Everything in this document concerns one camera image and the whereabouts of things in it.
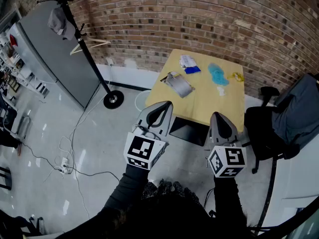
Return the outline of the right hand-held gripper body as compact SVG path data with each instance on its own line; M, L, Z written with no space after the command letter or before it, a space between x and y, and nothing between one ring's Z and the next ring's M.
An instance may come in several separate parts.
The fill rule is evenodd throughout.
M247 150L242 146L239 135L234 139L210 137L210 154L207 166L216 178L234 178L247 167Z

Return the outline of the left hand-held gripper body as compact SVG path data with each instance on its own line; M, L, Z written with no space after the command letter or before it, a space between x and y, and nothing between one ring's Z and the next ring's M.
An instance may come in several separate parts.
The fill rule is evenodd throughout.
M165 136L135 124L132 132L127 135L124 158L126 163L131 166L151 170L164 154L168 145Z

